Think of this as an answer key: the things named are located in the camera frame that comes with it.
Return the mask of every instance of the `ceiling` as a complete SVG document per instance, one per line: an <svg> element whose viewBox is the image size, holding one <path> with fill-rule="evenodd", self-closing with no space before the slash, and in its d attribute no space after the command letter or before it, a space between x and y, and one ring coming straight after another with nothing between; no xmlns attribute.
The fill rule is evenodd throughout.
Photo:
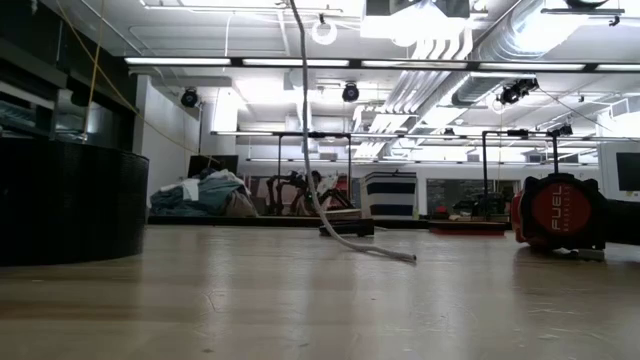
<svg viewBox="0 0 640 360"><path fill-rule="evenodd" d="M83 33L97 40L99 19L91 10L100 9L101 0L57 0L66 9L73 24ZM56 0L42 0L58 11ZM147 5L159 5L160 0L144 0ZM272 6L275 0L245 0ZM629 4L631 0L622 1ZM182 0L185 5L207 5L212 0ZM487 0L488 16L469 20L474 39L478 39L515 0ZM229 6L239 0L217 1ZM360 14L364 0L297 0L298 7L343 7L343 17L327 17L340 23L336 41L328 46L308 39L309 57L335 58L407 58L415 47L400 47L389 39L360 37ZM179 0L164 0L164 5L179 5ZM112 28L103 38L104 47L115 56L300 56L299 33L293 18L283 17L281 31L275 14L220 14L193 13L145 9L140 1L108 0L105 18ZM311 30L316 16L304 16L307 31ZM542 61L633 61L640 58L640 6L631 15L624 16L616 27L608 26L608 18L592 18L569 38L553 48ZM180 85L189 86L194 77L229 77L247 102L249 111L241 111L240 126L250 130L260 122L284 122L287 115L294 115L293 102L274 101L283 91L282 84L287 70L238 69L238 68L172 68L162 69L164 79L174 79L172 90L180 92ZM340 99L339 87L345 81L356 81L363 90L361 102L384 102L400 77L399 71L377 70L314 70L311 73L316 85L328 85L325 97L312 105L314 116L334 116L351 119L357 104L345 104ZM587 75L587 74L538 74L540 87L553 98L540 91L533 92L520 103L506 110L492 109L493 95L478 105L481 108L460 116L464 127L535 128L557 118L573 122L574 132L591 134L595 125L567 108L578 109L581 114L594 118L594 113L606 108L606 103L619 101L625 93L640 93L640 76L635 75Z"/></svg>

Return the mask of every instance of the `red machine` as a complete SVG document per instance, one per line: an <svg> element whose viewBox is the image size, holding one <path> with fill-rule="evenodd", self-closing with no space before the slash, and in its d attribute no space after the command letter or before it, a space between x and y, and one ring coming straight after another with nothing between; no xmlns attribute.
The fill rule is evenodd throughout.
<svg viewBox="0 0 640 360"><path fill-rule="evenodd" d="M596 180L559 173L527 178L511 209L518 242L596 260L603 259L606 242L640 245L630 229L639 215L640 204L607 200Z"/></svg>

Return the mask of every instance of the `white rope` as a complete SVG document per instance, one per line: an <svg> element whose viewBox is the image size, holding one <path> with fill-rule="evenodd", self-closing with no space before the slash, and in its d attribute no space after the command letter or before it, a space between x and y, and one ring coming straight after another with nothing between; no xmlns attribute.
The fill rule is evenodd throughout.
<svg viewBox="0 0 640 360"><path fill-rule="evenodd" d="M356 251L361 251L361 252L377 252L386 256L389 256L391 258L394 259L398 259L398 260L403 260L403 261L409 261L409 262L415 262L417 260L415 255L411 255L411 254L407 254L407 253L401 253L401 252L396 252L396 251L391 251L391 250L387 250L378 246L373 246L373 245L361 245L361 244L355 244L352 242L349 242L345 239L343 239L340 235L338 235L338 233L333 229L333 227L331 226L331 223L329 223L329 220L327 219L327 216L325 214L325 212L323 211L322 207L320 206L320 202L318 201L318 194L316 194L316 191L314 191L314 189L316 188L316 184L315 184L315 180L313 178L313 176L311 175L311 161L309 160L309 129L308 129L308 114L307 114L307 106L308 106L308 99L307 99L307 93L309 92L309 77L308 77L308 72L309 72L309 66L307 64L307 44L306 44L306 38L305 38L305 31L304 31L304 25L302 23L302 20L300 20L300 14L298 14L298 8L296 7L296 3L295 0L290 0L291 3L291 10L293 10L293 16L296 18L296 22L298 23L298 28L300 29L300 51L302 53L302 89L303 89L303 101L302 101L302 150L304 152L304 165L305 165L305 169L307 171L307 181L309 183L310 188L311 188L311 199L313 200L313 206L316 209L316 212L318 212L318 215L320 216L320 219L322 220L322 223L324 224L324 226L326 227L327 231L329 232L329 234L331 234L331 236L336 239L340 244L351 248L353 250Z"/></svg>

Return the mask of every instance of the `hardwood floor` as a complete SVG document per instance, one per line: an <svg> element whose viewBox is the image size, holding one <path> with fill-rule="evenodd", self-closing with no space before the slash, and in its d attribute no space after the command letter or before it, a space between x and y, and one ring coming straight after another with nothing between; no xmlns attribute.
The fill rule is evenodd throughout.
<svg viewBox="0 0 640 360"><path fill-rule="evenodd" d="M138 257L0 268L0 359L637 359L640 248L607 263L505 238L149 227Z"/></svg>

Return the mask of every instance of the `white ceiling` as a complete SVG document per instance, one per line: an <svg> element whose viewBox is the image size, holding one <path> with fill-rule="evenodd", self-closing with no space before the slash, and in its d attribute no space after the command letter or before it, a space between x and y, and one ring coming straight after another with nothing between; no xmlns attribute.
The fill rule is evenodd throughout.
<svg viewBox="0 0 640 360"><path fill-rule="evenodd" d="M52 9L57 10L56 0L42 0ZM97 40L98 18L87 6L100 8L101 0L59 0L72 18L75 26L88 36ZM183 0L197 3L204 0ZM264 6L273 4L274 0L257 0ZM171 5L177 0L165 0ZM356 26L358 9L363 0L298 0L299 7L345 7L353 17L341 21ZM488 0L489 17L477 28L486 28L487 23L499 18L511 7L515 0ZM159 0L147 0L148 4L158 4ZM237 1L226 1L225 4L237 4ZM106 31L105 48L113 55L137 55L132 44L143 55L167 56L221 56L225 54L225 38L228 35L226 52L229 56L276 56L286 54L285 40L276 22L275 15L234 15L228 14L196 14L188 11L154 11L145 10L136 0L108 0L106 19L125 39L113 31ZM229 21L229 32L226 26ZM285 16L285 39L290 47L291 56L299 56L299 36L296 25L290 16ZM578 29L564 43L549 52L543 60L547 61L637 61L640 58L640 18L623 18L617 27L609 27L608 19L592 20L587 26ZM479 36L483 30L476 30ZM308 54L310 57L340 58L399 58L407 57L413 49L402 48L384 39L363 39L357 30L339 27L336 42L330 46L319 45L309 39ZM177 76L185 85L189 77L194 76L228 76L236 84L250 84L251 81L272 81L282 83L285 70L279 69L207 69L188 68L165 70L165 77ZM358 81L362 88L376 89L380 99L397 82L400 72L397 71L363 71L363 70L318 70L312 74L316 79ZM589 104L603 94L619 92L640 92L640 76L629 75L580 75L580 74L540 74L539 82L545 91L559 96L563 103L592 113L598 107ZM586 102L579 102L578 92L597 95L586 95ZM295 112L293 104L250 104L252 113L241 113L242 123L258 121L284 121L287 114ZM331 115L351 117L355 105L342 104L339 99L328 104L314 104L315 115ZM504 126L532 128L554 117L568 112L568 109L542 93L532 94L521 104L506 110L502 115L491 109L470 110L462 118L467 125ZM574 131L590 133L593 125L585 120L574 119Z"/></svg>

